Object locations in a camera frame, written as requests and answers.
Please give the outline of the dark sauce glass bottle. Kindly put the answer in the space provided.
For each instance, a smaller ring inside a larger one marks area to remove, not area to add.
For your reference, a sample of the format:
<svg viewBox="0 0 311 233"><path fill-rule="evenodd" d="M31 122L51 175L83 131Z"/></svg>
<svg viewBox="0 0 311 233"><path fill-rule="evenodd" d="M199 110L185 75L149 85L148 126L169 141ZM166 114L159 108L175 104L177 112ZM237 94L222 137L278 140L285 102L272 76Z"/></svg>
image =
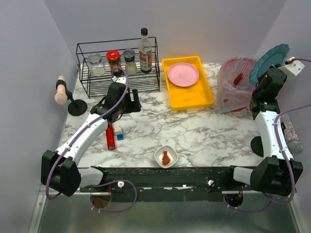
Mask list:
<svg viewBox="0 0 311 233"><path fill-rule="evenodd" d="M140 32L142 36L138 45L140 70L143 73L149 73L152 70L152 45L147 37L148 29L142 28Z"/></svg>

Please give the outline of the clear glass salt jar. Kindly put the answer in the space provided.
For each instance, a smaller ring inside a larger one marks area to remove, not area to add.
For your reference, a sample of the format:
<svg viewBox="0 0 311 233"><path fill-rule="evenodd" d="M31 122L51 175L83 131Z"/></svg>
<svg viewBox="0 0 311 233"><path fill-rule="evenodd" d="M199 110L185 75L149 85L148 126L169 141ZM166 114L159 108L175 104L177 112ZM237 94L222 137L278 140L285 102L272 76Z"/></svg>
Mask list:
<svg viewBox="0 0 311 233"><path fill-rule="evenodd" d="M105 74L105 65L102 56L99 53L93 53L88 56L88 68L91 75L100 77Z"/></svg>

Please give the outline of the red lid sauce jar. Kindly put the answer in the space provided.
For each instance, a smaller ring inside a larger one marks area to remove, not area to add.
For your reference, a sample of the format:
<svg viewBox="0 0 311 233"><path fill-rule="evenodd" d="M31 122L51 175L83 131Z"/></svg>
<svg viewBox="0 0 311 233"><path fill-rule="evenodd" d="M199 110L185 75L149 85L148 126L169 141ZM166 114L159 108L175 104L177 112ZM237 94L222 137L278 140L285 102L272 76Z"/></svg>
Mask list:
<svg viewBox="0 0 311 233"><path fill-rule="evenodd" d="M108 60L111 70L113 70L115 67L121 67L121 57L120 53L117 50L108 51L106 53L106 58ZM122 74L123 72L118 68L113 71L113 75L116 77L120 77Z"/></svg>

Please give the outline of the pink round plate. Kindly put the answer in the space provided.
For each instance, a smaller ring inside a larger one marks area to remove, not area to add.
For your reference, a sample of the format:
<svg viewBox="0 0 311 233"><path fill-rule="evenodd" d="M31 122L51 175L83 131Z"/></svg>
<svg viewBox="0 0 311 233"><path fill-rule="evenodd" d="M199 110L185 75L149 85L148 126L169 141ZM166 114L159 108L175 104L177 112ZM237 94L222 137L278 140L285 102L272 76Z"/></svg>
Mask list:
<svg viewBox="0 0 311 233"><path fill-rule="evenodd" d="M199 80L199 71L189 63L176 63L167 72L168 79L179 87L190 87Z"/></svg>

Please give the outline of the teal glass plate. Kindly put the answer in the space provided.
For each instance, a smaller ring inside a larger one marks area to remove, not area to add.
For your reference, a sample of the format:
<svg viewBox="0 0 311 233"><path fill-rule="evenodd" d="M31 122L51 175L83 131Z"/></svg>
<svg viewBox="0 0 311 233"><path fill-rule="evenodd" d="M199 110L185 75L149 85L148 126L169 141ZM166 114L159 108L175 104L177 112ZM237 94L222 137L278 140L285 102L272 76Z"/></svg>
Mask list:
<svg viewBox="0 0 311 233"><path fill-rule="evenodd" d="M249 76L250 83L257 84L259 77L266 73L271 66L283 64L289 52L290 47L288 44L277 45L266 52L254 65Z"/></svg>

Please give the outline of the small white square dish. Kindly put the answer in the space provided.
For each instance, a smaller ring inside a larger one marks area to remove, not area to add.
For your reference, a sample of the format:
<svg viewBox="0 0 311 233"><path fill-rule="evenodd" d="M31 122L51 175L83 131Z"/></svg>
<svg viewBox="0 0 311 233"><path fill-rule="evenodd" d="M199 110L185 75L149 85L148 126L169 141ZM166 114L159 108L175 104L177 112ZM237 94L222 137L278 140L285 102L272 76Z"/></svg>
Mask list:
<svg viewBox="0 0 311 233"><path fill-rule="evenodd" d="M171 146L162 146L155 152L154 158L162 168L170 168L178 161L179 156Z"/></svg>

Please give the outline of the grey cap salt grinder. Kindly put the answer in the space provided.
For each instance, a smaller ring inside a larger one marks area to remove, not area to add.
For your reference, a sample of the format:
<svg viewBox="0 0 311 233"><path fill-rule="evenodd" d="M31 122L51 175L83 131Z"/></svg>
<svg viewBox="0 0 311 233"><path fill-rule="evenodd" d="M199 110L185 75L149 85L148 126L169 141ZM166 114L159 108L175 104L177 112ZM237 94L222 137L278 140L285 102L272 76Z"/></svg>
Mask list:
<svg viewBox="0 0 311 233"><path fill-rule="evenodd" d="M128 75L134 75L137 72L137 66L135 62L135 51L133 49L125 49L123 52L125 60L125 70Z"/></svg>

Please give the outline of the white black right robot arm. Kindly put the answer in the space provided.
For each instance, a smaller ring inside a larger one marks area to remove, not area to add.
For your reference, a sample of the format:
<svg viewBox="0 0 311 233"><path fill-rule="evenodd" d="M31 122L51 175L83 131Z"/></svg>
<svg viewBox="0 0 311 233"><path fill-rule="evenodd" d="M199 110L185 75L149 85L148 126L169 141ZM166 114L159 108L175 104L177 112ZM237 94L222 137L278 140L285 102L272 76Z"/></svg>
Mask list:
<svg viewBox="0 0 311 233"><path fill-rule="evenodd" d="M252 94L250 110L260 135L251 141L251 149L262 162L254 169L235 167L233 179L250 186L254 191L288 196L303 171L286 144L281 126L277 95L287 80L278 67L270 67L260 78Z"/></svg>

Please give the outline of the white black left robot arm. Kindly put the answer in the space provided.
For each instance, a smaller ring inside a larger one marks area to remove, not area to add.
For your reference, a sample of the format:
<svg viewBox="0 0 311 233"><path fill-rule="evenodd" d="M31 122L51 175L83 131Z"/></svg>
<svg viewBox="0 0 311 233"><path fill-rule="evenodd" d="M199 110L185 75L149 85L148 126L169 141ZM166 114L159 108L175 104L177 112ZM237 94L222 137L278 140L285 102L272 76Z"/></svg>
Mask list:
<svg viewBox="0 0 311 233"><path fill-rule="evenodd" d="M104 180L104 169L79 168L84 153L121 115L141 111L138 91L114 82L107 95L94 105L79 130L55 151L42 155L41 183L68 197L80 187L97 186Z"/></svg>

